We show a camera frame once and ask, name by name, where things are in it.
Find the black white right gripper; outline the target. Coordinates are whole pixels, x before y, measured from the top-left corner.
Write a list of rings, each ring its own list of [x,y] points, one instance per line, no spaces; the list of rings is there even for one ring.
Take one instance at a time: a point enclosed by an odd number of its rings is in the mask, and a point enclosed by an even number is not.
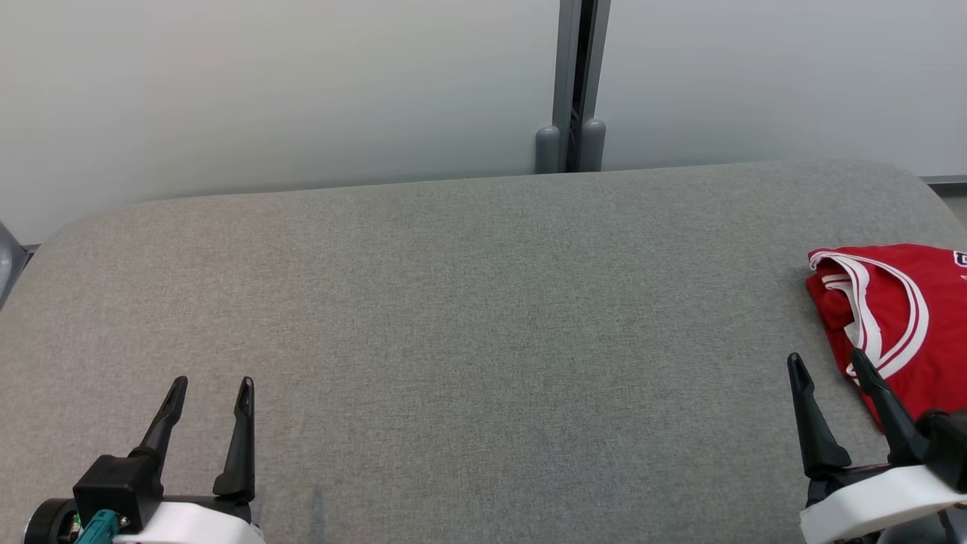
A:
[[[807,476],[800,530],[807,543],[965,542],[965,462],[928,461],[928,441],[861,349],[851,351],[861,390],[873,401],[888,442],[888,464],[853,467],[815,400],[800,354],[787,369]]]

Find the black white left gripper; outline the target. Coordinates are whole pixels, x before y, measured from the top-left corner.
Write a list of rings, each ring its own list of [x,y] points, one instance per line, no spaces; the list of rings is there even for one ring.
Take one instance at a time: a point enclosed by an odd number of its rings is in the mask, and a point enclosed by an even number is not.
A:
[[[130,457],[164,462],[172,431],[179,423],[189,379],[174,379],[141,444]],[[224,469],[213,493],[227,502],[255,498],[255,383],[245,376],[233,409],[234,427]],[[114,543],[264,543],[264,534],[242,515],[192,502],[162,502],[138,533],[121,533]]]

